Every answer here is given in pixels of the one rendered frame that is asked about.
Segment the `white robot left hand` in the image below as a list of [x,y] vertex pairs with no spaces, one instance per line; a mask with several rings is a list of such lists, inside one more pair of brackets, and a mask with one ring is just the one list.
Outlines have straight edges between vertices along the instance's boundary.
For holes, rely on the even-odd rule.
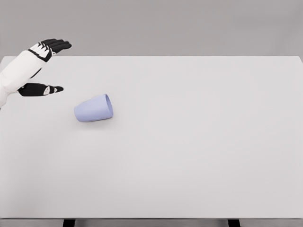
[[72,44],[63,39],[46,39],[22,51],[2,72],[0,86],[8,95],[19,93],[21,96],[47,96],[64,90],[61,86],[51,86],[28,81],[38,74],[43,66],[57,53],[67,50]]

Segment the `light purple cup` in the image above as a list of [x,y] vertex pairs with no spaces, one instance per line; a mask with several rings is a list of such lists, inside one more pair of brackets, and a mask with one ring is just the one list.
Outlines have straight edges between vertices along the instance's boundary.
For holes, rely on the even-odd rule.
[[113,107],[107,94],[93,97],[74,108],[75,117],[79,122],[93,122],[112,118]]

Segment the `white table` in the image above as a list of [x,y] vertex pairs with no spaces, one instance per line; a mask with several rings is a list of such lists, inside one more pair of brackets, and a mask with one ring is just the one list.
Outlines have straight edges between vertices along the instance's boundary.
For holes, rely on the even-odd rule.
[[[0,218],[302,218],[298,56],[52,58],[0,110]],[[75,106],[107,94],[109,119]]]

